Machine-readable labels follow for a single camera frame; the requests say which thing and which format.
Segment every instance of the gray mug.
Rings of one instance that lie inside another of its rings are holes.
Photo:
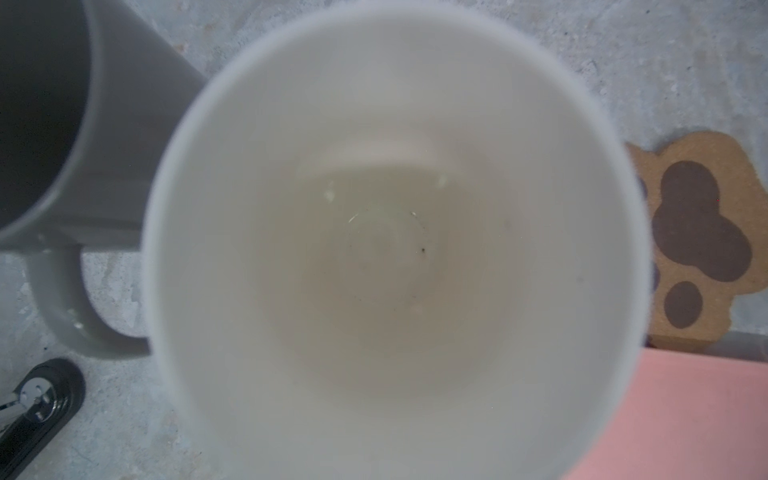
[[[80,353],[150,352],[94,311],[81,249],[138,248],[157,163],[204,83],[119,0],[0,2],[0,250],[25,256],[40,314]]]

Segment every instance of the mug rim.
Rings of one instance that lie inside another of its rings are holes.
[[[0,227],[0,243],[9,242],[13,244],[13,239],[23,237],[26,230],[35,228],[37,222],[44,220],[48,216],[51,205],[64,193],[64,185],[77,173],[83,152],[87,150],[93,138],[93,125],[98,121],[96,112],[99,110],[98,107],[101,103],[101,85],[104,81],[104,59],[100,55],[103,43],[101,39],[102,33],[97,28],[98,22],[91,0],[77,0],[77,3],[82,8],[83,26],[88,37],[88,85],[85,89],[85,103],[82,116],[80,117],[80,124],[69,152],[61,164],[61,169],[53,181],[23,214]],[[46,241],[45,239],[40,239],[39,243],[45,245]]]
[[[200,129],[204,128],[207,118],[226,97],[227,92],[246,76],[250,69],[256,68],[271,55],[315,31],[381,16],[407,16],[410,19],[441,22],[450,28],[465,29],[493,41],[511,54],[524,59],[532,70],[551,81],[553,86],[571,102],[600,145],[614,182],[620,187],[619,198],[626,218],[624,229],[631,243],[629,283],[632,297],[628,303],[620,349],[617,349],[615,358],[610,359],[613,369],[611,375],[604,381],[603,391],[595,396],[597,401],[587,412],[580,431],[566,441],[563,449],[558,452],[552,462],[541,465],[533,475],[534,478],[559,478],[577,464],[608,424],[628,389],[641,353],[641,340],[647,328],[650,311],[649,279],[652,256],[647,211],[642,201],[636,174],[623,143],[607,120],[607,115],[602,113],[575,75],[561,65],[553,54],[528,36],[497,18],[491,18],[467,8],[453,5],[414,5],[405,2],[334,6],[298,18],[253,41],[237,53],[230,63],[205,86],[178,124],[160,162],[147,203],[142,233],[143,305],[161,378],[180,414],[188,419],[195,419],[198,425],[203,423],[204,417],[190,401],[188,391],[180,381],[173,356],[164,348],[171,343],[171,340],[164,325],[162,315],[164,301],[158,294],[161,276],[157,271],[157,265],[160,264],[159,252],[164,243],[163,225],[166,223],[168,204],[173,196],[178,177],[184,169],[192,139]]]

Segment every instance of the paw print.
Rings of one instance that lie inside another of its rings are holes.
[[[768,286],[768,194],[725,134],[688,134],[659,154],[627,148],[654,238],[650,343],[702,349],[730,328],[736,295]]]

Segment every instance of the paw-shaped coaster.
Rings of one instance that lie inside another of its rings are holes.
[[[688,134],[659,154],[627,148],[654,237],[650,342],[702,349],[730,328],[736,295],[768,287],[768,194],[725,134]]]

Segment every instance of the gray countertop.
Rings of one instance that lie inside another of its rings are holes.
[[[329,0],[130,0],[196,68],[216,74],[244,45]],[[576,71],[620,134],[654,149],[703,128],[733,135],[768,184],[768,4],[764,0],[466,0],[541,42]],[[145,334],[137,253],[86,253],[86,284],[116,328]],[[738,297],[732,338],[768,336],[768,292]],[[713,353],[728,353],[725,350]],[[40,320],[22,261],[0,254],[0,386],[56,356],[83,370],[81,411],[19,477],[212,479],[164,394],[152,359],[67,351]]]

